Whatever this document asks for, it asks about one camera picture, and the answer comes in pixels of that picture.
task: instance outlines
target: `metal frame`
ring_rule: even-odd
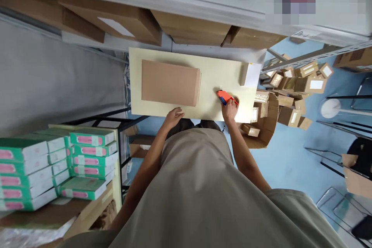
[[[94,121],[92,124],[92,127],[98,127],[101,121],[112,121],[112,122],[120,122],[119,126],[117,128],[113,127],[102,127],[100,128],[109,128],[109,129],[116,129],[117,130],[117,137],[118,137],[118,152],[119,152],[119,165],[120,165],[120,170],[119,170],[119,175],[120,175],[120,185],[121,185],[121,197],[123,196],[123,193],[128,190],[128,186],[123,186],[123,181],[121,177],[121,169],[131,160],[131,156],[129,155],[128,158],[122,162],[121,160],[121,141],[120,141],[120,133],[125,131],[126,129],[136,125],[137,123],[140,123],[141,121],[145,120],[149,116],[141,116],[136,119],[127,119],[127,118],[118,118],[118,117],[109,117],[111,115],[119,114],[121,112],[126,112],[131,110],[131,107],[126,107],[122,108],[119,110],[113,110],[110,112],[106,112],[103,114],[98,114],[98,115],[93,115],[81,119],[76,119],[68,122],[64,122],[64,125],[73,125],[73,126],[78,126],[87,122]]]

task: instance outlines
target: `small cardboard box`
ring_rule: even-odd
[[[357,158],[358,155],[342,154],[346,188],[350,193],[372,198],[372,181],[350,169],[355,165]]]
[[[70,133],[74,145],[106,146],[114,141],[114,132],[104,129],[83,128]]]
[[[332,68],[329,66],[328,63],[319,64],[319,71],[317,71],[317,75],[321,75],[323,78],[327,79],[333,74]]]
[[[275,73],[269,81],[264,81],[261,83],[261,85],[267,88],[270,88],[270,87],[276,88],[279,86],[282,79],[283,79],[283,76],[281,76],[278,73]]]
[[[295,92],[302,93],[317,93],[323,94],[325,86],[327,85],[327,79],[319,79],[316,77],[299,77],[295,82]]]
[[[87,177],[73,177],[61,185],[62,196],[96,200],[106,190],[106,181]]]
[[[282,107],[289,107],[291,108],[293,105],[293,98],[283,95],[278,95],[279,105]]]
[[[242,126],[241,126],[241,129],[249,136],[254,136],[254,137],[258,137],[258,135],[260,134],[260,129],[257,129],[257,128],[254,128],[252,125],[250,124],[245,124],[243,123]]]
[[[294,108],[281,107],[278,122],[288,127],[297,127],[301,111]]]
[[[117,151],[117,142],[114,141],[109,143],[107,146],[86,146],[86,145],[75,145],[75,155],[90,155],[105,157],[114,154]]]
[[[298,127],[306,131],[310,127],[311,123],[312,121],[309,118],[301,116],[300,121],[298,122]]]
[[[301,111],[301,115],[306,114],[306,105],[305,105],[305,100],[294,100],[293,105],[295,109],[298,109]]]
[[[307,77],[311,75],[312,73],[315,73],[318,70],[318,64],[317,64],[317,61],[313,61],[309,64],[306,64],[305,66],[301,68],[294,69],[294,70],[295,70],[294,73],[297,77],[303,78],[303,77]]]
[[[23,162],[48,153],[48,145],[42,140],[0,138],[0,160]]]

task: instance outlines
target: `beige t-shirt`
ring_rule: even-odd
[[[89,247],[346,247],[306,194],[263,194],[234,167],[225,135],[201,128],[165,142],[159,173],[111,240],[100,232],[99,246]],[[87,241],[78,236],[68,247]]]

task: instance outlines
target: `open cardboard box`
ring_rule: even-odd
[[[270,93],[267,117],[259,118],[256,123],[251,124],[255,128],[260,129],[260,134],[258,135],[258,137],[257,138],[250,137],[246,135],[246,133],[240,128],[240,132],[248,148],[261,149],[266,148],[269,145],[269,142],[272,136],[274,135],[276,123],[278,121],[278,114],[279,114],[278,97],[275,94]]]

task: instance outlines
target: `product box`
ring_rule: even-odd
[[[247,123],[243,123],[243,125],[241,126],[241,129],[249,136],[254,136],[254,137],[258,137],[258,135],[260,134],[260,129],[257,129],[255,127],[253,127],[252,125],[250,124],[247,124]]]
[[[300,121],[298,122],[298,127],[306,131],[310,127],[311,123],[312,121],[309,118],[301,116]]]
[[[0,138],[0,160],[23,162],[48,153],[48,145],[42,140]]]
[[[46,130],[36,131],[36,134],[48,134],[51,136],[63,136],[65,139],[65,147],[71,147],[73,144],[70,139],[71,130],[61,129],[61,128],[49,128]]]
[[[62,196],[96,200],[106,190],[106,181],[88,177],[73,177],[61,185]]]
[[[283,95],[278,95],[279,105],[282,107],[289,107],[291,108],[293,105],[293,98]]]
[[[278,122],[288,127],[298,127],[301,111],[294,108],[281,107]]]
[[[240,86],[257,88],[261,68],[261,64],[243,63]]]
[[[309,75],[311,75],[312,73],[315,73],[317,70],[318,70],[318,64],[317,64],[317,61],[313,61],[309,64],[306,64],[305,66],[301,67],[301,68],[298,68],[298,69],[294,69],[294,74],[299,77],[299,78],[303,78],[303,77],[307,77]]]
[[[28,176],[13,176],[8,174],[0,175],[0,185],[2,186],[20,186],[31,188],[52,177],[52,167],[46,167],[38,170]]]
[[[90,155],[105,157],[114,154],[117,151],[117,142],[114,141],[107,146],[86,146],[86,145],[75,145],[75,155]]]
[[[115,164],[118,160],[118,152],[107,156],[107,157],[97,157],[97,156],[88,156],[88,155],[76,155],[74,154],[73,163],[74,165],[96,165],[105,167],[108,165]]]
[[[327,84],[327,79],[318,79],[316,77],[299,77],[295,82],[294,90],[295,92],[302,93],[317,93],[323,94],[325,86]]]
[[[45,135],[45,134],[32,133],[32,134],[15,136],[14,138],[46,141],[46,144],[48,145],[49,153],[65,148],[65,139],[61,136],[51,136],[51,135]]]
[[[114,141],[111,130],[83,128],[70,133],[71,143],[74,145],[106,146]]]
[[[24,162],[10,162],[8,160],[0,160],[0,174],[8,174],[14,176],[26,176],[49,165],[48,154],[38,156]]]
[[[0,199],[31,200],[53,188],[52,178],[39,182],[32,188],[1,186]]]
[[[35,211],[56,198],[55,189],[52,188],[32,200],[4,199],[0,200],[0,211]]]

